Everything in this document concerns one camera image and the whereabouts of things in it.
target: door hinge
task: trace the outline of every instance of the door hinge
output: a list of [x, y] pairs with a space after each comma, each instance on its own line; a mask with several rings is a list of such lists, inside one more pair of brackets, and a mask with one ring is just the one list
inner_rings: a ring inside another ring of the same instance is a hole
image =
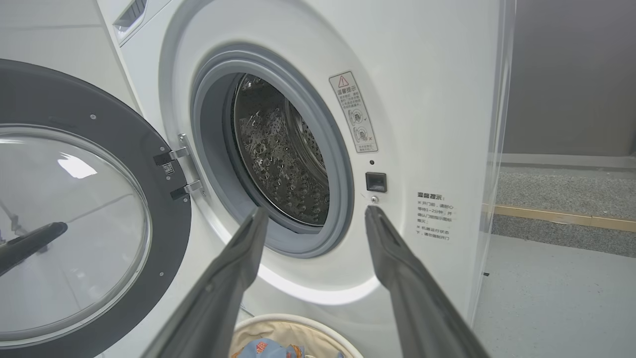
[[156, 155], [154, 157], [154, 160], [156, 165], [162, 166], [164, 164], [168, 164], [172, 161], [175, 161], [178, 158], [183, 158], [188, 155], [190, 155], [190, 151], [188, 150], [188, 147], [182, 147], [177, 150], [171, 150], [167, 153]]
[[201, 193], [205, 195], [205, 190], [203, 190], [204, 187], [200, 179], [201, 176], [198, 172], [198, 168], [195, 164], [195, 161], [192, 159], [190, 151], [188, 150], [188, 147], [190, 147], [188, 137], [185, 134], [179, 134], [179, 143], [183, 147], [177, 150], [171, 150], [169, 152], [156, 155], [153, 158], [157, 166], [163, 166], [164, 169], [166, 168], [166, 166], [170, 166], [170, 169], [172, 169], [172, 161], [176, 161], [179, 158], [189, 157], [187, 159], [187, 163], [183, 163], [183, 166], [189, 166], [192, 169], [191, 182], [181, 188], [173, 190], [172, 192], [170, 192], [170, 196], [172, 196], [172, 198], [176, 200], [197, 190], [201, 190]]

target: gray wall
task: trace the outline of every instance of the gray wall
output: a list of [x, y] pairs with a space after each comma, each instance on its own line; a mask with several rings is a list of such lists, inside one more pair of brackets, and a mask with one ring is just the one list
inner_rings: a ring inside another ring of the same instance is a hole
[[517, 0], [506, 153], [628, 155], [636, 1]]

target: warning triangle icon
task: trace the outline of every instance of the warning triangle icon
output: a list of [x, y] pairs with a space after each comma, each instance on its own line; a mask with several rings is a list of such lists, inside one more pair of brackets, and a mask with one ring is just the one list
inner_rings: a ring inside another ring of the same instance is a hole
[[347, 82], [347, 80], [345, 80], [344, 76], [340, 76], [340, 82], [338, 82], [338, 88], [341, 87], [346, 87], [349, 85], [349, 82]]

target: wooden strip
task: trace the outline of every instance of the wooden strip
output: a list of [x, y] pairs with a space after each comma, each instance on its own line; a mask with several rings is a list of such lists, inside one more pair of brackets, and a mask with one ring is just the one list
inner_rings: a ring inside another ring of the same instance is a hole
[[592, 217], [590, 226], [636, 233], [636, 221], [622, 218]]
[[507, 205], [496, 205], [495, 214], [505, 215], [509, 217], [522, 217], [535, 220], [544, 220], [556, 222], [559, 224], [574, 224], [582, 226], [590, 226], [592, 220], [591, 215], [562, 213], [559, 211], [551, 210], [528, 209]]

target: wall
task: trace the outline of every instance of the wall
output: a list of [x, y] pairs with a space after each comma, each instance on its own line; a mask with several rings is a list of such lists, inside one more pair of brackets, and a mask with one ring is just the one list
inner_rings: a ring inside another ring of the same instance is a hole
[[628, 155], [636, 2], [518, 0], [504, 152]]
[[94, 0], [2, 0], [0, 58], [65, 72], [137, 110]]

